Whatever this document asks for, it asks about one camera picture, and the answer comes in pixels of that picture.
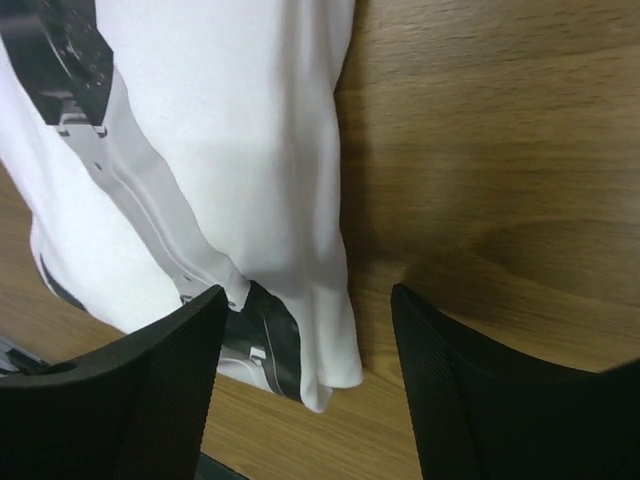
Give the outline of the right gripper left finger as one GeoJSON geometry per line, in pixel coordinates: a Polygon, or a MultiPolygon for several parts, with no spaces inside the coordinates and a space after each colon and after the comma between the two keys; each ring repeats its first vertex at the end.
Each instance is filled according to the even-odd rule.
{"type": "Polygon", "coordinates": [[[3,377],[2,478],[195,478],[226,316],[213,287],[95,351],[3,377]]]}

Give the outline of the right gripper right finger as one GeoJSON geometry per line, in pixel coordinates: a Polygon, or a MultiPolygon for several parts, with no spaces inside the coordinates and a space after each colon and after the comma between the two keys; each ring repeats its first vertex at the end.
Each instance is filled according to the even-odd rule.
{"type": "Polygon", "coordinates": [[[391,311],[426,479],[635,479],[639,364],[544,361],[454,320],[403,284],[391,311]]]}

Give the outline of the white t shirt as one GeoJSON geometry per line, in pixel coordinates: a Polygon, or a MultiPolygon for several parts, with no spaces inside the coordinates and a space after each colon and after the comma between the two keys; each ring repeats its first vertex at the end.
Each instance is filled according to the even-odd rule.
{"type": "Polygon", "coordinates": [[[42,280],[134,332],[220,287],[218,370],[325,410],[363,378],[334,92],[351,1],[5,1],[1,160],[42,280]]]}

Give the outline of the aluminium frame rail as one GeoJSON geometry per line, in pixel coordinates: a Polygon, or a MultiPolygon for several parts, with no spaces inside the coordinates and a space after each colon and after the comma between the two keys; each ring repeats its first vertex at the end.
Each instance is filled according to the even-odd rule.
{"type": "Polygon", "coordinates": [[[19,347],[4,336],[0,336],[0,374],[2,377],[12,375],[38,375],[49,365],[19,347]]]}

